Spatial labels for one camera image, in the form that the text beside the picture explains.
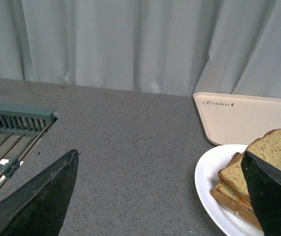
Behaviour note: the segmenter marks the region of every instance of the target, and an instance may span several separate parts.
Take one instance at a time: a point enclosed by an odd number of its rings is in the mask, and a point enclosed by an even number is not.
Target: curtain fold
[[[0,1],[0,78],[281,98],[281,0]]]

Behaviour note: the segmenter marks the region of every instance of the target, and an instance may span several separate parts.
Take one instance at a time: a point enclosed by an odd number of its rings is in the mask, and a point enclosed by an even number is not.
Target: speckled countertop
[[[0,190],[0,200],[70,149],[81,152],[61,236],[222,236],[195,189],[213,145],[192,98],[0,79],[0,101],[60,118]]]

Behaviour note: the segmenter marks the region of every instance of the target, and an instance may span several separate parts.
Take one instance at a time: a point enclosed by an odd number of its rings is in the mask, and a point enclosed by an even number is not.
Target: beige cutting board
[[[281,128],[281,99],[196,92],[193,95],[208,140],[248,145]]]

